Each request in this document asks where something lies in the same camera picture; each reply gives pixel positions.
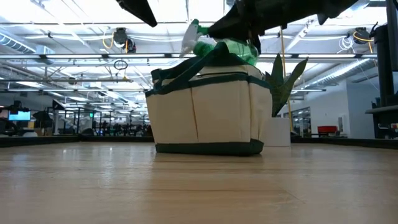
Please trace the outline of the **black monitor on stand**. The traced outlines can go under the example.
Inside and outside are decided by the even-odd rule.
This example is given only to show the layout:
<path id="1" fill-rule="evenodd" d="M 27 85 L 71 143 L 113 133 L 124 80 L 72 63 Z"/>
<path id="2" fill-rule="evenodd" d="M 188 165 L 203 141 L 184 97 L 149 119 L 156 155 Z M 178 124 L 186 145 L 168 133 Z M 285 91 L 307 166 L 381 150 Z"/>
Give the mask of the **black monitor on stand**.
<path id="1" fill-rule="evenodd" d="M 374 30 L 381 106 L 398 105 L 398 2 L 386 0 L 387 24 Z"/>

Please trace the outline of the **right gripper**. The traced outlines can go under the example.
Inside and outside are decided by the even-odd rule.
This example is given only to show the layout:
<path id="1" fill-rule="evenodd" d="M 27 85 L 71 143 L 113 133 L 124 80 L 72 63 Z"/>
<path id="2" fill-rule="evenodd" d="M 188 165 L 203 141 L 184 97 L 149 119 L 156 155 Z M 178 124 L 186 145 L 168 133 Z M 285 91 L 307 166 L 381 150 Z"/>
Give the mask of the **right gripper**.
<path id="1" fill-rule="evenodd" d="M 243 0 L 243 12 L 232 7 L 208 28 L 216 39 L 249 39 L 249 45 L 260 55 L 258 35 L 275 27 L 325 12 L 328 0 Z"/>

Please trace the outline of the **black aluminium table frame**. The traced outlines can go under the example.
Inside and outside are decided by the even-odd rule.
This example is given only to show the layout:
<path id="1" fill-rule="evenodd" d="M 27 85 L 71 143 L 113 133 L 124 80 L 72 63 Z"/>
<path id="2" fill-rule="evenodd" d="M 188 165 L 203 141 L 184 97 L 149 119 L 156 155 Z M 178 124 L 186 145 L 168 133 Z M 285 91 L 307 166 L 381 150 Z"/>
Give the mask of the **black aluminium table frame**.
<path id="1" fill-rule="evenodd" d="M 43 136 L 43 137 L 1 137 L 0 148 L 13 146 L 34 146 L 71 142 L 154 142 L 153 137 L 130 136 Z M 335 144 L 342 146 L 371 147 L 398 150 L 396 139 L 350 139 L 350 138 L 293 138 L 295 144 Z"/>

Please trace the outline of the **green spray bottle white trigger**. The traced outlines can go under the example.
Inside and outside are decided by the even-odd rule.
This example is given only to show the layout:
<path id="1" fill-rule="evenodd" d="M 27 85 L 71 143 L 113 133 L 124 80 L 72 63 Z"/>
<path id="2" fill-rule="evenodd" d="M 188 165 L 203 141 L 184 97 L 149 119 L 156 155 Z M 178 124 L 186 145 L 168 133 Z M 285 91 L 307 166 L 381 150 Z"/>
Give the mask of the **green spray bottle white trigger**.
<path id="1" fill-rule="evenodd" d="M 194 19 L 185 31 L 182 47 L 179 57 L 182 58 L 187 54 L 193 53 L 198 57 L 203 57 L 215 48 L 215 44 L 200 41 L 199 38 L 209 35 L 208 28 L 199 25 L 199 20 Z M 256 65 L 259 57 L 257 48 L 250 46 L 247 43 L 236 41 L 233 39 L 216 39 L 218 43 L 224 43 L 228 47 L 230 53 L 237 55 L 239 58 L 246 61 L 248 64 Z"/>

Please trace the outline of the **red background seat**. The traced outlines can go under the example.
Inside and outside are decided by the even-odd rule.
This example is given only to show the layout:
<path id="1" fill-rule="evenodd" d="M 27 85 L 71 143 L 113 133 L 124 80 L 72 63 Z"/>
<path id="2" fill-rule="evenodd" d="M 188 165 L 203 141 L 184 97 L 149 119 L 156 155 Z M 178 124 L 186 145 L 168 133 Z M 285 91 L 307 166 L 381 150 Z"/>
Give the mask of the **red background seat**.
<path id="1" fill-rule="evenodd" d="M 319 135 L 335 134 L 338 131 L 337 126 L 318 126 L 317 131 Z"/>

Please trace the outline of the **grey side desk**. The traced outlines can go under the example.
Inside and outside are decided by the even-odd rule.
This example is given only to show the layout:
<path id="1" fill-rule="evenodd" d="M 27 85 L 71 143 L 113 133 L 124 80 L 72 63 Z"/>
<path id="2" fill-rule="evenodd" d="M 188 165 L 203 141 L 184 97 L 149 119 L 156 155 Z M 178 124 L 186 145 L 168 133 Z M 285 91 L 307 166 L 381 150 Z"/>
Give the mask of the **grey side desk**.
<path id="1" fill-rule="evenodd" d="M 398 138 L 398 105 L 373 108 L 365 113 L 373 116 L 376 139 Z"/>

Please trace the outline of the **blue-screen background monitor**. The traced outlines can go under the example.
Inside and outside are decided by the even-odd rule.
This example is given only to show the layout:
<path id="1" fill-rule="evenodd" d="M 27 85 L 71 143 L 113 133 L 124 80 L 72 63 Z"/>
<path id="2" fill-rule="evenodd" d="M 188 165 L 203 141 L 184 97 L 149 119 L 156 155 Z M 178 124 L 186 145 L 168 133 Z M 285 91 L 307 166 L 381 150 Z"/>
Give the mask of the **blue-screen background monitor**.
<path id="1" fill-rule="evenodd" d="M 31 111 L 8 111 L 9 121 L 30 121 Z"/>

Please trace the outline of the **cream and green gardening bag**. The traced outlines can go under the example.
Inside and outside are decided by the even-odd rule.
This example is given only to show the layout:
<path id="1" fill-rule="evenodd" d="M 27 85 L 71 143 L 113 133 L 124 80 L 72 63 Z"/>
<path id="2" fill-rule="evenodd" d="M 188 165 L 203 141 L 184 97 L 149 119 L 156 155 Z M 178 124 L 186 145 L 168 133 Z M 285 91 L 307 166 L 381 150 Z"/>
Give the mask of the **cream and green gardening bag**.
<path id="1" fill-rule="evenodd" d="M 224 42 L 151 75 L 154 84 L 145 95 L 158 153 L 262 152 L 272 117 L 271 86 Z"/>

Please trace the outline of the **snake plant in white pot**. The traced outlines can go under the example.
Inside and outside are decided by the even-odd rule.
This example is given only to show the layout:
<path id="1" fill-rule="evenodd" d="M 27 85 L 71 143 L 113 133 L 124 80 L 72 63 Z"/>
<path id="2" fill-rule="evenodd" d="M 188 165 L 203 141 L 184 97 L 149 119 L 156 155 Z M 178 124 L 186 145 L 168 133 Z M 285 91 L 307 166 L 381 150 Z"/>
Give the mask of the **snake plant in white pot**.
<path id="1" fill-rule="evenodd" d="M 271 86 L 272 117 L 266 126 L 265 147 L 290 147 L 290 119 L 277 117 L 293 90 L 294 83 L 302 75 L 308 59 L 302 60 L 287 78 L 284 78 L 284 63 L 277 54 L 271 74 L 266 73 L 265 80 Z"/>

